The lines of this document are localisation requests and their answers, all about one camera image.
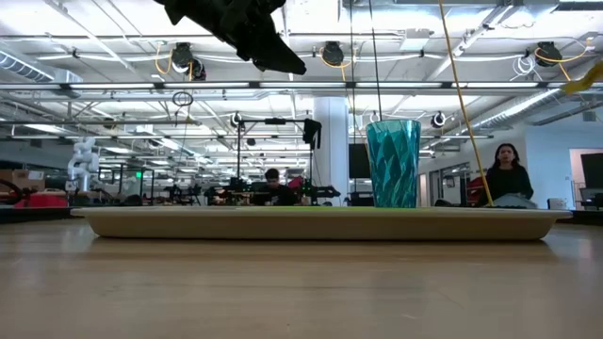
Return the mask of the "brown cardboard box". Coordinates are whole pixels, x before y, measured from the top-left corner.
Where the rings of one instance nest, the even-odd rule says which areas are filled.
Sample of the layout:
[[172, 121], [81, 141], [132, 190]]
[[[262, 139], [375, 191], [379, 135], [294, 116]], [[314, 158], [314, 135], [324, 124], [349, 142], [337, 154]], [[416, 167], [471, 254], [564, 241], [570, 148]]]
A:
[[19, 188], [28, 188], [37, 191], [45, 189], [43, 171], [28, 169], [0, 169], [0, 179], [9, 181]]

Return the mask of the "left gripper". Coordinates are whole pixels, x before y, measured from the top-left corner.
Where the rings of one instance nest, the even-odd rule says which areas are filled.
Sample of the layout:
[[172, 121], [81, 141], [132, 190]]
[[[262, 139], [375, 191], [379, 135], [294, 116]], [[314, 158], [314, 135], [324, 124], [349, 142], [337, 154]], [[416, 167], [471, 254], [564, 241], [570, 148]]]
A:
[[187, 17], [236, 47], [259, 70], [304, 75], [306, 66], [275, 32], [271, 13], [285, 0], [154, 0], [171, 23]]

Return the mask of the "black wall monitor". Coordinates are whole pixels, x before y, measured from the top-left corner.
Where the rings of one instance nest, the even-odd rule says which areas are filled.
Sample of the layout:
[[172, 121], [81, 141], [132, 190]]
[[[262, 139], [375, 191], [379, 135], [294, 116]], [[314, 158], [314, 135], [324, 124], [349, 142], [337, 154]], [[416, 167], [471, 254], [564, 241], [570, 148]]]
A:
[[369, 179], [370, 165], [365, 143], [349, 145], [349, 175], [351, 179]]

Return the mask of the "red storage bin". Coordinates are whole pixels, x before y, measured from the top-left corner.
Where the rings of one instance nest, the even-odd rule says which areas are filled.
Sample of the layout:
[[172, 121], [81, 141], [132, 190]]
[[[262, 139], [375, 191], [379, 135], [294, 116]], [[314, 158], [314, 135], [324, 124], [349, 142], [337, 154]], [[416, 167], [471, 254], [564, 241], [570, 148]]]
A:
[[23, 195], [15, 208], [65, 208], [68, 200], [64, 191], [36, 192]]

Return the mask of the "beige plastic tray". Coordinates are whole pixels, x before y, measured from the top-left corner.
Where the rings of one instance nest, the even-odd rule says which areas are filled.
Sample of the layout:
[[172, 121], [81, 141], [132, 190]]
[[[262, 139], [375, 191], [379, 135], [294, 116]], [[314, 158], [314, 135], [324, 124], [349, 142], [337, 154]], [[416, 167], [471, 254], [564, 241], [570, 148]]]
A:
[[103, 237], [231, 240], [531, 241], [569, 211], [459, 207], [75, 208]]

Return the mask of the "black aluminium table frame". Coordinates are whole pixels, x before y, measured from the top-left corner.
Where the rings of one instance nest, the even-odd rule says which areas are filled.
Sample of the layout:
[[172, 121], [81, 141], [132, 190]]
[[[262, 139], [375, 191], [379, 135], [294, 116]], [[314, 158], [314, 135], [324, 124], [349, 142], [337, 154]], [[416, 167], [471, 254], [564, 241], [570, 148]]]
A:
[[[73, 218], [72, 207], [58, 208], [0, 208], [0, 225], [31, 221], [50, 221]], [[571, 218], [559, 219], [558, 223], [603, 227], [603, 210], [572, 211]]]

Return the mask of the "teal faceted plastic cup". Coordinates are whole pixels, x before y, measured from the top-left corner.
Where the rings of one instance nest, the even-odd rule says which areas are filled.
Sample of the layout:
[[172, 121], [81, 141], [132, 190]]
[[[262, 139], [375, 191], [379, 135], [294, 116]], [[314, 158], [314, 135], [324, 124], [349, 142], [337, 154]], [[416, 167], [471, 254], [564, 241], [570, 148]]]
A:
[[416, 208], [420, 135], [418, 121], [376, 121], [367, 126], [375, 207]]

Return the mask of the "silver ceiling air duct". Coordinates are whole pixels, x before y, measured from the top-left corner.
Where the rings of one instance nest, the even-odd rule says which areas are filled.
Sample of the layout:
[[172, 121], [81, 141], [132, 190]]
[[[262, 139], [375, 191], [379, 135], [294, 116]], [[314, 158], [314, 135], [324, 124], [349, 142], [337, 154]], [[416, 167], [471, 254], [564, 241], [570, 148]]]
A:
[[0, 49], [0, 70], [13, 73], [35, 83], [82, 83], [83, 78], [69, 70], [55, 68], [39, 63], [32, 58]]
[[471, 121], [473, 129], [495, 129], [512, 125], [526, 115], [546, 108], [548, 105], [563, 104], [572, 100], [587, 99], [588, 95], [603, 95], [603, 89], [587, 89], [583, 92], [566, 94], [560, 89], [548, 89], [531, 96], [514, 98], [495, 107]]

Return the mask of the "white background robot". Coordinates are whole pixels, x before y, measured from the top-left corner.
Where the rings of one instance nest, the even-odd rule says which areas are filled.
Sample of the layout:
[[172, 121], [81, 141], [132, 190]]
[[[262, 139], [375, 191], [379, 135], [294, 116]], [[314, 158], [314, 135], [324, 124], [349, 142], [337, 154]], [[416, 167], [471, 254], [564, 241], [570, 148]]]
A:
[[100, 159], [92, 151], [95, 137], [80, 137], [73, 145], [73, 155], [67, 166], [67, 192], [87, 192], [90, 190], [92, 176], [98, 172]]

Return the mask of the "white building column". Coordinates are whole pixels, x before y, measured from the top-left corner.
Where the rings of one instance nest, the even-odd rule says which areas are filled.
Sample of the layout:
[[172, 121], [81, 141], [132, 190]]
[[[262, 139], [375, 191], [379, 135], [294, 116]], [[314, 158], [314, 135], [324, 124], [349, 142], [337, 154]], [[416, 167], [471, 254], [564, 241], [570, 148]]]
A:
[[319, 203], [346, 206], [349, 184], [349, 107], [345, 97], [314, 99], [314, 120], [321, 123], [320, 147], [313, 156], [313, 177], [317, 186], [332, 186], [335, 198], [319, 198]]

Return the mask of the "shelf with red bins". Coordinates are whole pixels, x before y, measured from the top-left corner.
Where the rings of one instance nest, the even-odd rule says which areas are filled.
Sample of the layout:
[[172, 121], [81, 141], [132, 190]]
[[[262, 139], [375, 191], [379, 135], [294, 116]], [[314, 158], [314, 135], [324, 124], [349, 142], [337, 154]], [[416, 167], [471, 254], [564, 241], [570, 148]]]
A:
[[469, 206], [476, 205], [481, 200], [481, 195], [484, 190], [483, 181], [480, 176], [471, 179], [466, 184], [466, 203]]

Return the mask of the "person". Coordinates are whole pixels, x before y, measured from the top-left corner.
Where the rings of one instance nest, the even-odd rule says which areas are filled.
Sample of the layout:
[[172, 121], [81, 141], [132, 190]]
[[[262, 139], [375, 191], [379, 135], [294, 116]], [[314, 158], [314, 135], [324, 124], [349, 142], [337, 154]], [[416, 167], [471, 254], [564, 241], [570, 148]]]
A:
[[492, 201], [507, 194], [530, 200], [534, 194], [527, 170], [513, 144], [502, 143], [495, 152], [495, 162], [486, 171], [486, 181]]
[[277, 169], [268, 169], [265, 178], [266, 183], [258, 188], [251, 198], [252, 205], [265, 206], [268, 203], [276, 206], [291, 206], [298, 202], [294, 191], [280, 183], [280, 172]]

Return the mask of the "long ceiling light bar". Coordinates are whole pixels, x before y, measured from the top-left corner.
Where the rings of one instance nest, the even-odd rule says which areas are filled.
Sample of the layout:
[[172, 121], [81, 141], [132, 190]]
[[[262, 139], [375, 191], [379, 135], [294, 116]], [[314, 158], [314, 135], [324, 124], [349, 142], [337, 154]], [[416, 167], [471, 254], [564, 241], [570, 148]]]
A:
[[112, 90], [112, 89], [454, 89], [453, 82], [150, 82], [150, 83], [0, 83], [0, 90]]

